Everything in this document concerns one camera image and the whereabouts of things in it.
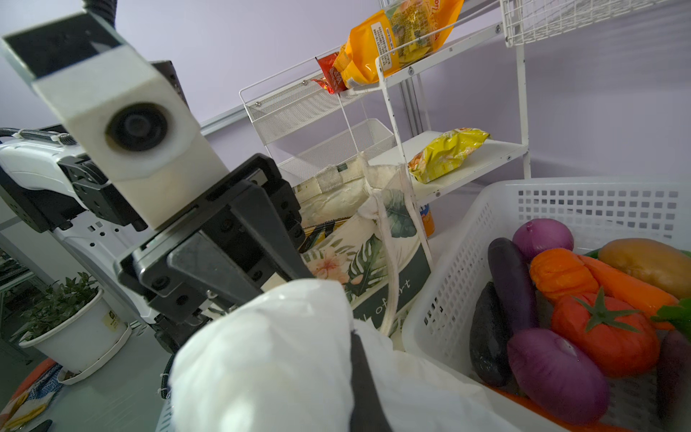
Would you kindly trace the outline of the white plastic grocery bag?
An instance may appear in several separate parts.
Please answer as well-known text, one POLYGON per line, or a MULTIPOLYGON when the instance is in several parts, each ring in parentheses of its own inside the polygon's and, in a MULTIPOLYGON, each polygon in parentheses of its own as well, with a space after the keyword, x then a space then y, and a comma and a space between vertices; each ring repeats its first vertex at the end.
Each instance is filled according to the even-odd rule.
POLYGON ((170 377, 175 429, 350 431, 352 331, 392 431, 511 430, 480 386, 397 350, 319 279, 264 293, 185 343, 170 377))

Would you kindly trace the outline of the black yellow Lays chips bag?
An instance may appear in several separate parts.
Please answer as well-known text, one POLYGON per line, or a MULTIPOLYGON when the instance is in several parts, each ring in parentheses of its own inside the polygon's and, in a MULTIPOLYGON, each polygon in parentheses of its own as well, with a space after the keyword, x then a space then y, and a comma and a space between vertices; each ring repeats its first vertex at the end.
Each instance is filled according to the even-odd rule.
POLYGON ((325 221, 323 223, 304 229, 305 239, 299 248, 299 252, 305 253, 327 239, 334 231, 338 230, 349 220, 349 217, 325 221))

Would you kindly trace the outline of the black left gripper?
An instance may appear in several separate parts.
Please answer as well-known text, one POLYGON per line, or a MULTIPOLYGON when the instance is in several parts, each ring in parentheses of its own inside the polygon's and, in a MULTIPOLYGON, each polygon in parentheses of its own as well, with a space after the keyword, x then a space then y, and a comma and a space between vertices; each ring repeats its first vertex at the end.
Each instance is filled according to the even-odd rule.
POLYGON ((300 205, 275 162, 255 154, 115 264, 119 282, 176 323, 207 301, 251 302, 272 275, 311 276, 300 205))

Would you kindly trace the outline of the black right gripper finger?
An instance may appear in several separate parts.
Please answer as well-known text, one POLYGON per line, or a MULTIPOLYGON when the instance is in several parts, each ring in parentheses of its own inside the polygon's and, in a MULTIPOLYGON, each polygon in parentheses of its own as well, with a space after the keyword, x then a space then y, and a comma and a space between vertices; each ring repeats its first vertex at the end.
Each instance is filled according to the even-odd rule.
POLYGON ((350 360, 352 365, 351 389, 354 408, 351 412, 351 432, 392 432, 376 390, 361 338, 351 332, 350 360))

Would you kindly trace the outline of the canvas floral tote bag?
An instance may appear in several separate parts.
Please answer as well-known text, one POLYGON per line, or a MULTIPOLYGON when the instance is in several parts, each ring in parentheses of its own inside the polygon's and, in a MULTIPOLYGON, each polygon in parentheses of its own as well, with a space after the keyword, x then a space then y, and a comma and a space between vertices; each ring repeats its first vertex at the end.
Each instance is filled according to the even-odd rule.
POLYGON ((401 329, 433 260, 410 176, 363 154, 295 185, 302 228, 349 220, 300 253, 318 279, 340 283, 354 317, 389 337, 401 329))

